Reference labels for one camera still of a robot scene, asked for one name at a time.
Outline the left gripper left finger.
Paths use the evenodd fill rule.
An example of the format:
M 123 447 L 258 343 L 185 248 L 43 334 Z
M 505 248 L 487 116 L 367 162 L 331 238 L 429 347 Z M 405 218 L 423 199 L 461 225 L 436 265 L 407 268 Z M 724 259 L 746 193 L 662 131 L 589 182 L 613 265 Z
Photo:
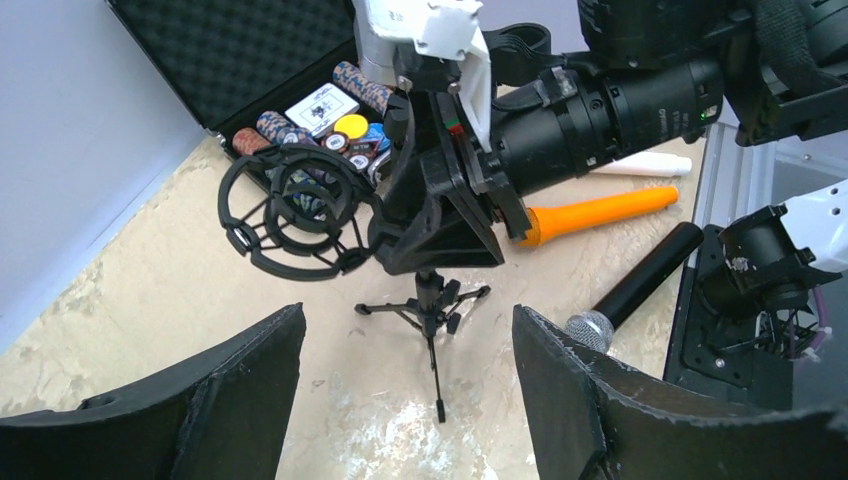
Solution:
M 5 479 L 272 479 L 306 319 L 286 306 L 232 338 L 76 409 L 1 421 Z

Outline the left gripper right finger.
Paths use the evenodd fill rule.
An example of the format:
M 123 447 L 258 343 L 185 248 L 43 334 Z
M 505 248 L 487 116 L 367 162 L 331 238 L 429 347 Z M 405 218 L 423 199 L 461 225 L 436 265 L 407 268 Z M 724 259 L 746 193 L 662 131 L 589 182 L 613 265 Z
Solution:
M 512 343 L 543 479 L 843 479 L 847 407 L 770 411 L 654 378 L 513 309 Z

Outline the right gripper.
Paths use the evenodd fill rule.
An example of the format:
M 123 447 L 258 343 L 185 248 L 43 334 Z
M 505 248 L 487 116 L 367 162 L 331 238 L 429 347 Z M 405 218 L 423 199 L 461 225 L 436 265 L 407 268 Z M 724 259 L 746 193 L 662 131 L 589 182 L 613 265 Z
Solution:
M 384 202 L 368 225 L 372 253 L 390 275 L 494 268 L 504 254 L 492 229 L 519 241 L 532 229 L 503 156 L 487 153 L 458 96 L 414 89 L 392 99 L 386 127 L 402 127 Z

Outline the black silver microphone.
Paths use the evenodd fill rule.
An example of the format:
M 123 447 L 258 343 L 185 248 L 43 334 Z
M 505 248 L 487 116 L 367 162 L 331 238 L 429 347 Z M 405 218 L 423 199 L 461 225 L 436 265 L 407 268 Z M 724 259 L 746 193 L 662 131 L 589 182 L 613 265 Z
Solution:
M 679 223 L 590 310 L 572 315 L 565 333 L 594 351 L 607 353 L 615 332 L 703 240 L 699 226 Z

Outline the orange microphone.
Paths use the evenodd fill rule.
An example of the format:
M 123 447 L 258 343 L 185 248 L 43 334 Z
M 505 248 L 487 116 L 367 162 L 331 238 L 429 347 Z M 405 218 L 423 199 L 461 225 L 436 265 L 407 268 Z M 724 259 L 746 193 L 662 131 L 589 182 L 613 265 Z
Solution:
M 538 247 L 573 232 L 620 222 L 661 211 L 679 199 L 673 186 L 652 187 L 585 202 L 527 210 L 531 227 L 525 239 L 515 241 L 521 247 Z

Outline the white microphone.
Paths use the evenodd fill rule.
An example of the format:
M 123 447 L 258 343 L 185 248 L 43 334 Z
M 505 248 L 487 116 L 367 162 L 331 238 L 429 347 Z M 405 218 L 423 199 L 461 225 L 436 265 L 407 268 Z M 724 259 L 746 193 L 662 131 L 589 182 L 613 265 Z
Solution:
M 595 174 L 672 178 L 688 175 L 693 161 L 671 153 L 645 151 L 613 161 L 594 170 Z

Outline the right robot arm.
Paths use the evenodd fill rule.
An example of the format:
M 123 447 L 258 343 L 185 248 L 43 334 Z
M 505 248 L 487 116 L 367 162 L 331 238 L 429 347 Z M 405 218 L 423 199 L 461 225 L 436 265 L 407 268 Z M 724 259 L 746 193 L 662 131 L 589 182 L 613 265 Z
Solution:
M 370 222 L 392 275 L 494 267 L 492 231 L 531 227 L 523 198 L 613 161 L 696 140 L 729 104 L 736 141 L 847 127 L 843 1 L 582 1 L 583 52 L 480 28 L 478 1 L 359 1 L 384 115 L 389 189 Z

